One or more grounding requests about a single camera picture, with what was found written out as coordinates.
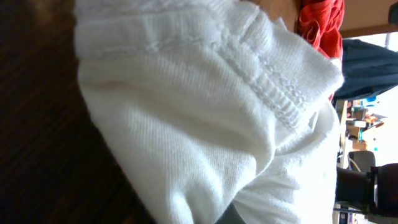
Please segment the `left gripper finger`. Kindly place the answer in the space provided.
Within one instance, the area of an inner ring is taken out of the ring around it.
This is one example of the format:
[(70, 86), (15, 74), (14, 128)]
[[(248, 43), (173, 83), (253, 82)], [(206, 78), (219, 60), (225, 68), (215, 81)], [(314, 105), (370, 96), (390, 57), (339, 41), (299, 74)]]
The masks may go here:
[(233, 203), (224, 211), (215, 224), (246, 224), (239, 215)]

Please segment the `white printed t-shirt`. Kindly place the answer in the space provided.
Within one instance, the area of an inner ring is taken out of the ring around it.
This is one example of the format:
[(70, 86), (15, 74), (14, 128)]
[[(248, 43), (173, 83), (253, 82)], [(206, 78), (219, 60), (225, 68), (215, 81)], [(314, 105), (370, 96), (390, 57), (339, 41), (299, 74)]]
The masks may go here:
[(158, 223), (331, 223), (340, 70), (247, 1), (77, 1), (78, 83)]

